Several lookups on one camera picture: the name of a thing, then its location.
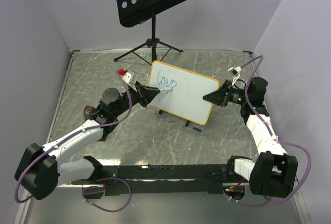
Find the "white marker pen body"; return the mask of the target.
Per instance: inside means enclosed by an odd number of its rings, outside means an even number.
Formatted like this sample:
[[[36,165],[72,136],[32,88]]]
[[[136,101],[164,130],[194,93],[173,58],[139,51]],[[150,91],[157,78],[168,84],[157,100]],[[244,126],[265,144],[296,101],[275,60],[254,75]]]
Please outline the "white marker pen body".
[[[172,88],[164,88],[164,89],[160,89],[160,92],[170,92],[172,91]]]

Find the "orange framed whiteboard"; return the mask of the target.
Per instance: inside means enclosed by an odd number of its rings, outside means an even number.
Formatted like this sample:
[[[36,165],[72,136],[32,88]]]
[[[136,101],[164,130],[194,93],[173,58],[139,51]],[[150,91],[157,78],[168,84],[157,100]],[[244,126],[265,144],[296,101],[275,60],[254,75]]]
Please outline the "orange framed whiteboard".
[[[220,83],[212,77],[154,61],[148,85],[159,89],[172,88],[170,92],[161,92],[150,103],[152,107],[198,125],[206,125],[212,104],[202,97],[217,90]]]

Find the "blue marker cap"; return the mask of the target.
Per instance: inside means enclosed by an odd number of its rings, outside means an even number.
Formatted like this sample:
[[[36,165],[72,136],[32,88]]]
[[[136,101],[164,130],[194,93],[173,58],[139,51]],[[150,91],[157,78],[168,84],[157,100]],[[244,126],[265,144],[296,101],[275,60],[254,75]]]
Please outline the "blue marker cap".
[[[200,128],[197,128],[197,127],[193,127],[193,130],[198,131],[198,132],[202,132],[202,130]]]

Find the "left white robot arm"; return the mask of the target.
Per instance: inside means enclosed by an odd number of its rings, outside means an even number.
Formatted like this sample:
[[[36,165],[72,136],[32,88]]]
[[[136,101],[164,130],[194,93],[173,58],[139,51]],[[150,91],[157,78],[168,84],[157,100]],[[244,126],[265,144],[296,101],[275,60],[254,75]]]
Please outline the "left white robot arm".
[[[66,159],[88,144],[106,138],[121,122],[121,114],[128,116],[134,105],[147,107],[160,94],[160,89],[136,82],[133,87],[124,86],[125,92],[109,88],[102,94],[98,107],[76,130],[53,142],[39,146],[29,145],[14,174],[17,181],[14,199],[19,199],[18,190],[24,187],[31,197],[41,200],[57,186],[78,179],[95,184],[102,178],[102,165],[92,157],[66,163]]]

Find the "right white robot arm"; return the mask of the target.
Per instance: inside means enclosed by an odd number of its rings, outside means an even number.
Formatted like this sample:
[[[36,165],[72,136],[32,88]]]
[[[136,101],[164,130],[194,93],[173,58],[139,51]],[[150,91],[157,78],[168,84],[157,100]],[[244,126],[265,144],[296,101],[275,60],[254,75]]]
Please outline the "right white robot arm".
[[[272,129],[264,105],[267,85],[268,82],[260,77],[252,78],[244,89],[225,80],[216,91],[202,98],[220,107],[226,107],[229,102],[240,105],[240,115],[258,150],[256,161],[231,156],[225,170],[227,178],[232,182],[240,178],[247,180],[254,195],[285,198],[293,190],[298,161],[285,151]]]

